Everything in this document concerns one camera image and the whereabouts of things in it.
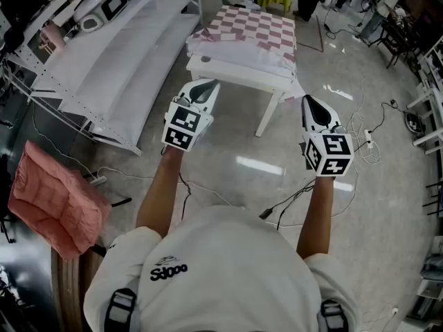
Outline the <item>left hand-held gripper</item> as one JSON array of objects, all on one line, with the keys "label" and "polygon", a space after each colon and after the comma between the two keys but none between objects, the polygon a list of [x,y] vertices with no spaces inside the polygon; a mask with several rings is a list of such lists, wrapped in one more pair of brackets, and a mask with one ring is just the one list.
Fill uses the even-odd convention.
[{"label": "left hand-held gripper", "polygon": [[179,91],[180,98],[174,98],[165,113],[162,143],[190,151],[213,123],[211,113],[220,87],[216,79],[198,79],[185,84]]}]

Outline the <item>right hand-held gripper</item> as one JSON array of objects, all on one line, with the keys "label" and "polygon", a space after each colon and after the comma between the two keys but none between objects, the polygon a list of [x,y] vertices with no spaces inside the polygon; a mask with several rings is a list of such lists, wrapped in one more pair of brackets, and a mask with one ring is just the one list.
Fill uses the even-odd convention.
[{"label": "right hand-held gripper", "polygon": [[346,175],[354,160],[354,148],[351,135],[339,125],[337,112],[324,101],[305,95],[302,124],[306,129],[302,151],[306,169],[313,170],[316,176]]}]

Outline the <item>red white checkered cloth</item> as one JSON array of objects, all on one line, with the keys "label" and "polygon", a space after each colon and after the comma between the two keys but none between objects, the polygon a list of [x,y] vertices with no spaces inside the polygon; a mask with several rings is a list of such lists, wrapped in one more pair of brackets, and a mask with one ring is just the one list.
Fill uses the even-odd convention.
[{"label": "red white checkered cloth", "polygon": [[296,71],[295,22],[267,12],[222,6],[209,27],[186,40],[187,55],[209,57],[290,80],[283,96],[301,98],[306,93]]}]

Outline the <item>person's left forearm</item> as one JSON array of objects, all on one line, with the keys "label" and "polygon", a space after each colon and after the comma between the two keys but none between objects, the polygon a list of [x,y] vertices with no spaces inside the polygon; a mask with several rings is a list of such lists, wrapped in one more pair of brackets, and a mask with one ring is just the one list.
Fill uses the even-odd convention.
[{"label": "person's left forearm", "polygon": [[165,148],[154,179],[138,210],[137,228],[147,227],[162,238],[168,234],[183,154],[175,147]]}]

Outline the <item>person's right forearm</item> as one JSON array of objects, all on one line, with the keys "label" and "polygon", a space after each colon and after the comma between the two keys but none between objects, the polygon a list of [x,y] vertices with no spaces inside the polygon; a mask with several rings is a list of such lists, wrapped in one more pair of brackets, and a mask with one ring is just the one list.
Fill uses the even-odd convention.
[{"label": "person's right forearm", "polygon": [[329,252],[333,200],[334,177],[316,177],[296,248],[302,259]]}]

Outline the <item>white table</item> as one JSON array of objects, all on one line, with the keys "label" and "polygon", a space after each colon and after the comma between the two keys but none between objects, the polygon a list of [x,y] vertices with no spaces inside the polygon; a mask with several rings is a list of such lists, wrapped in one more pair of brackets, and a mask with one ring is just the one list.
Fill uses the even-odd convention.
[{"label": "white table", "polygon": [[297,83],[296,78],[282,77],[217,59],[209,58],[206,61],[206,57],[198,55],[193,55],[190,58],[186,70],[190,72],[193,80],[200,78],[218,79],[270,93],[271,98],[255,132],[257,137],[262,136],[283,95],[289,93]]}]

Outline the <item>white padded sheet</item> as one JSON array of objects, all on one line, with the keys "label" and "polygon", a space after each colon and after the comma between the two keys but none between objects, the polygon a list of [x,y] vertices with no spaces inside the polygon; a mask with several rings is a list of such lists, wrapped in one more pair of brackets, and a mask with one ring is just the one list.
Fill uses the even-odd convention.
[{"label": "white padded sheet", "polygon": [[92,33],[78,33],[54,52],[44,68],[73,92],[93,77],[118,66],[128,71],[130,58],[140,57],[149,43],[192,0],[131,0],[109,24]]},{"label": "white padded sheet", "polygon": [[129,59],[128,71],[118,66],[99,73],[74,92],[77,100],[62,101],[59,111],[82,116],[92,111],[113,125],[126,120],[143,125],[186,37],[198,23],[199,15],[180,12],[140,57]]}]

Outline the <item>white metal shelving rack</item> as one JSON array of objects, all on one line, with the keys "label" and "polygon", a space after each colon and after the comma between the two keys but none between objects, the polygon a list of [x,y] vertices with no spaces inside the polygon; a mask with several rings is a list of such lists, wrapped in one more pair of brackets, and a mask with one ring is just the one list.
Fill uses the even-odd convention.
[{"label": "white metal shelving rack", "polygon": [[[6,63],[15,63],[34,73],[35,80],[30,86],[26,86],[6,66],[0,67],[0,74],[7,83],[14,85],[34,103],[83,136],[140,154],[137,142],[149,114],[143,125],[126,120],[118,126],[92,111],[87,111],[87,115],[82,116],[58,109],[62,101],[77,100],[77,96],[68,87],[61,86],[44,68],[48,58],[64,48],[56,49],[52,43],[44,41],[40,34],[47,21],[53,21],[59,26],[66,43],[78,33],[83,33],[73,19],[74,8],[79,2],[80,0],[0,0],[1,57]],[[200,24],[201,0],[192,0],[181,13],[199,15]]]}]

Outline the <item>round robot vacuum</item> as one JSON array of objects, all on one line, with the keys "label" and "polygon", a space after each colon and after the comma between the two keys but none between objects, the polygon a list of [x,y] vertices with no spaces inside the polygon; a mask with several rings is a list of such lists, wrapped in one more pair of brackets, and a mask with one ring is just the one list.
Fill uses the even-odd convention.
[{"label": "round robot vacuum", "polygon": [[426,132],[426,125],[422,122],[420,116],[405,112],[404,120],[408,130],[417,135],[423,135]]}]

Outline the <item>white helmet-shaped device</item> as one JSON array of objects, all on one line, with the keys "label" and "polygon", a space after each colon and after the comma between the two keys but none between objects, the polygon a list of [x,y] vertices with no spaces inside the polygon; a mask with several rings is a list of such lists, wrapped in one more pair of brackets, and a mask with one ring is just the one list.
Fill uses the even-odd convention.
[{"label": "white helmet-shaped device", "polygon": [[110,23],[127,6],[129,0],[80,0],[73,19],[84,33],[92,33]]}]

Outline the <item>pale pink container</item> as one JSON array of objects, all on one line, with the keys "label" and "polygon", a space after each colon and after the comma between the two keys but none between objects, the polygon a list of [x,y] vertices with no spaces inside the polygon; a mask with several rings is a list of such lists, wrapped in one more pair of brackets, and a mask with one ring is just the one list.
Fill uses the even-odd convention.
[{"label": "pale pink container", "polygon": [[47,21],[41,29],[40,37],[54,45],[56,49],[62,50],[66,46],[60,28],[53,21]]}]

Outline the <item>pink quilted cushion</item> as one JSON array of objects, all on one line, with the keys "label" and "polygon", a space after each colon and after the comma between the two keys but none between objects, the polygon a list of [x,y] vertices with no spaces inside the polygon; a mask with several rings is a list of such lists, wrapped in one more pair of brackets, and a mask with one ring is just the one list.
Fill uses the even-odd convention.
[{"label": "pink quilted cushion", "polygon": [[8,209],[70,261],[96,244],[111,204],[79,171],[27,141]]}]

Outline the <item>person's white shirt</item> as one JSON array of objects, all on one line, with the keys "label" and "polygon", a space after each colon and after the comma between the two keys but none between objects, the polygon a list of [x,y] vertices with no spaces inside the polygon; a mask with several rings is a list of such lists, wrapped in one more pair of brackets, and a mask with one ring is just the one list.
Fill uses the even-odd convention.
[{"label": "person's white shirt", "polygon": [[139,332],[325,332],[321,305],[337,302],[357,332],[361,315],[340,263],[301,258],[260,218],[212,206],[166,237],[139,227],[108,249],[84,299],[93,332],[102,332],[113,293],[136,295],[130,327]]}]

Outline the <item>low white storage shelf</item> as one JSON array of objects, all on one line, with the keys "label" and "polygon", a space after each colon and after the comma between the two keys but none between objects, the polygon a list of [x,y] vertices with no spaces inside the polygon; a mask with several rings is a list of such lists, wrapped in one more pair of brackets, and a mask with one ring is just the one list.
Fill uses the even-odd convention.
[{"label": "low white storage shelf", "polygon": [[419,276],[417,299],[409,318],[426,324],[425,331],[443,332],[443,234],[433,237]]}]

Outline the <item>brown wooden furniture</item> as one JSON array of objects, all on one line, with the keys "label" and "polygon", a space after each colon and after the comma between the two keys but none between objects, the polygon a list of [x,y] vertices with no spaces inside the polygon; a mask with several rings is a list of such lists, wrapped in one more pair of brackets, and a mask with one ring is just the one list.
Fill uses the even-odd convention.
[{"label": "brown wooden furniture", "polygon": [[84,316],[84,297],[102,260],[91,249],[70,261],[51,250],[53,299],[61,332],[91,332]]}]

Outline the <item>white frame shelf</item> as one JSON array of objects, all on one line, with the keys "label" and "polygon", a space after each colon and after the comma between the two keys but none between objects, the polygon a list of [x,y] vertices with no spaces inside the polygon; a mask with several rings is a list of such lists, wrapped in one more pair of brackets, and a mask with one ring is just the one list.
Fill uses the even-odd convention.
[{"label": "white frame shelf", "polygon": [[419,59],[419,76],[422,89],[418,102],[429,102],[430,110],[421,116],[422,120],[433,117],[435,130],[414,141],[414,146],[436,141],[437,145],[425,150],[426,155],[443,150],[443,35]]}]

